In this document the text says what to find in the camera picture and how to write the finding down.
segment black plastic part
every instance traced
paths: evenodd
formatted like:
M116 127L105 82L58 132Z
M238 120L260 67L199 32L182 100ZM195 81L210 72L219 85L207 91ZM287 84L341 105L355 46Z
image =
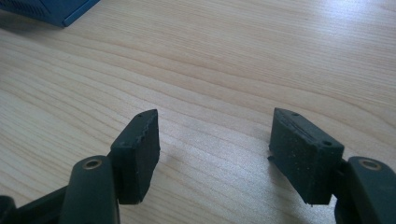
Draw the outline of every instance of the black plastic part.
M59 223L120 223L112 167L108 157L90 157L73 167Z
M21 224L56 224L62 211L66 187L28 203L18 209Z
M351 157L346 176L363 224L396 223L396 174L385 163Z
M0 196L0 223L13 224L17 222L17 208L11 197Z
M142 202L160 158L157 110L135 116L112 144L108 157L113 164L119 203Z
M332 175L333 194L337 198L335 221L338 224L361 224L361 217L347 184L347 169L349 164L342 160L340 167Z
M332 172L344 152L341 143L303 116L276 108L269 148L271 159L305 203L330 202Z

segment blue plastic case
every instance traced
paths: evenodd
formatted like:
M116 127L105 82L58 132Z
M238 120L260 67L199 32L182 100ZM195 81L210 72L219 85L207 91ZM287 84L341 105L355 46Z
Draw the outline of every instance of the blue plastic case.
M97 2L99 0L0 0L0 8L66 27Z

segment light wood tabletop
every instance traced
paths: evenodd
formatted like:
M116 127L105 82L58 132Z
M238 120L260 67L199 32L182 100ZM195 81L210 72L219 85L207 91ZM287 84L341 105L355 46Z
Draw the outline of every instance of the light wood tabletop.
M101 0L65 29L0 11L0 194L17 206L157 108L122 223L335 223L266 158L275 107L396 170L396 1Z

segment wooden table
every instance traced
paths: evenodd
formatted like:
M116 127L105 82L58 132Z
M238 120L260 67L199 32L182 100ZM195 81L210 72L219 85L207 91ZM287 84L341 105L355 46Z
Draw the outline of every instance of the wooden table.
M334 223L266 159L275 107L396 170L396 2L102 0L70 27L0 12L0 193L67 185L157 108L161 158L122 223Z

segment wood grain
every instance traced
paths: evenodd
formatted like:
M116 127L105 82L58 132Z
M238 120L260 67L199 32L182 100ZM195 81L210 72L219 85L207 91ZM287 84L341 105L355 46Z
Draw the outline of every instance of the wood grain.
M0 194L18 206L157 108L122 223L334 223L266 157L274 107L396 170L396 3L102 0L65 29L0 12Z

